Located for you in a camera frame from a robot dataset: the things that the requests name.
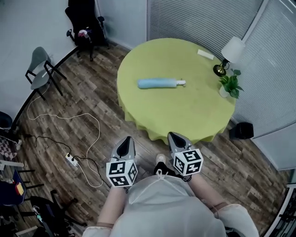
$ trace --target chair seat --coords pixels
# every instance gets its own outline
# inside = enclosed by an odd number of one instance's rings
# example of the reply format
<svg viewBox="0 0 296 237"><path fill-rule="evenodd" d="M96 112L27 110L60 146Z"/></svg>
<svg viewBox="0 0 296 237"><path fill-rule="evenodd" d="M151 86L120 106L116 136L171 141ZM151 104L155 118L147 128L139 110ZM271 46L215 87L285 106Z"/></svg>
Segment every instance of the chair seat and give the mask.
<svg viewBox="0 0 296 237"><path fill-rule="evenodd" d="M38 72L38 74L36 74L34 80L32 81L31 90L35 90L44 86L48 81L49 75L47 74L45 69L41 70L40 72Z"/></svg>

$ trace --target white plant pot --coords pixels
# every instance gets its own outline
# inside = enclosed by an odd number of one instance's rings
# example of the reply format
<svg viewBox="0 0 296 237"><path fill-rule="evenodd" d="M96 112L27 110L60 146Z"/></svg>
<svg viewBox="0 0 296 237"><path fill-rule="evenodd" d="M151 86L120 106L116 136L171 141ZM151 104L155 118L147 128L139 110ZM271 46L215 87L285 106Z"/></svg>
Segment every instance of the white plant pot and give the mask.
<svg viewBox="0 0 296 237"><path fill-rule="evenodd" d="M226 98L228 97L230 94L229 92L227 92L225 89L224 89L224 86L222 85L220 90L219 90L219 94L221 95L221 97L223 98Z"/></svg>

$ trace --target shoe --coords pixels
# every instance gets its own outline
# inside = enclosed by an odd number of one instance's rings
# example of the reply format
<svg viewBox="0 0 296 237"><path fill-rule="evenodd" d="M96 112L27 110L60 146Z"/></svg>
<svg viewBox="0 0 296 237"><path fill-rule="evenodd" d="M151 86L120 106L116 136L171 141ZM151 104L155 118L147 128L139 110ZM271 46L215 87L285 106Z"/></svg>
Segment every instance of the shoe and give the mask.
<svg viewBox="0 0 296 237"><path fill-rule="evenodd" d="M159 162L164 162L164 164L167 163L167 159L166 159L166 156L164 154L158 154L156 156L156 164L158 164Z"/></svg>

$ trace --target round table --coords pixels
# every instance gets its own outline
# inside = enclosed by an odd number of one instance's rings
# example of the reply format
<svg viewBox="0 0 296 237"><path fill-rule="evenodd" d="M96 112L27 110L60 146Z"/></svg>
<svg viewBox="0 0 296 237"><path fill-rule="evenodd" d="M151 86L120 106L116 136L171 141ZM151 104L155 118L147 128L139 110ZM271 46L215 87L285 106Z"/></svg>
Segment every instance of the round table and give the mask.
<svg viewBox="0 0 296 237"><path fill-rule="evenodd" d="M167 134L173 131L193 144L211 141L227 126L235 99L219 95L221 84L213 72L219 59L200 56L198 49L209 52L181 39L156 39L137 46L122 61L117 74L119 105L125 120L146 130L151 140L167 144ZM139 89L137 80L145 78L186 80L186 86Z"/></svg>

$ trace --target white cable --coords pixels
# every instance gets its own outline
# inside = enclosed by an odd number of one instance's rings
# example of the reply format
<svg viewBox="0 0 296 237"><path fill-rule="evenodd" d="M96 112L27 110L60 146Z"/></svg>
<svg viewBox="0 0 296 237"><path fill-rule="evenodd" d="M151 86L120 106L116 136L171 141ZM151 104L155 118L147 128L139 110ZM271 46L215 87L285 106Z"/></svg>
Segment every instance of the white cable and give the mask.
<svg viewBox="0 0 296 237"><path fill-rule="evenodd" d="M103 185L104 181L102 180L102 183L101 183L99 186L93 186L93 185L88 181L88 178L87 178L86 174L84 173L82 167L79 165L79 163L77 163L77 164L78 164L78 166L80 167L80 169L82 170L82 173L84 174L84 176L85 176L85 178L86 178L86 181L88 182L88 184L89 184L90 186L92 186L92 187L101 187L101 186Z"/></svg>
<svg viewBox="0 0 296 237"><path fill-rule="evenodd" d="M51 84L51 81L50 81L48 87L46 88L46 90L42 93L42 95L48 90L50 84ZM95 172L95 173L100 177L100 179L101 179L102 182L103 182L103 179L102 179L101 175L100 175L97 171L95 171L94 169L92 169L92 168L90 167L89 162L88 162L88 157L87 157L88 152L89 152L89 150L91 149L91 147L92 147L92 146L93 146L93 145L99 140L99 138L100 138L100 135L101 135L100 122L99 122L94 116L92 116L92 115L89 114L89 113L83 113L83 114L76 115L76 116L73 116L73 117L70 117L70 118L61 118L61 117L57 116L56 114L45 113L45 114L40 114L40 115L38 115L36 118L30 118L30 116L29 116L29 108L30 108L31 104L32 104L35 100L39 99L40 97L41 97L41 96L39 96L39 97L37 97L36 99L34 99L33 101L31 101L31 103L29 104L29 106L28 106L28 108L27 108L27 116L28 116L28 118L29 118L30 120L36 120L37 118L39 118L39 117L41 117L41 116L44 116L44 115L54 116L54 117L57 117L57 118L59 118L59 119L73 119L73 118L76 118L76 117L80 117L80 116L82 116L82 115L89 115L89 116L93 117L93 118L98 122L98 125L99 125L99 136L98 136L97 140L95 140L95 141L93 142L93 144L87 149L87 152L86 152L86 162L87 162L88 167L89 167L93 172Z"/></svg>

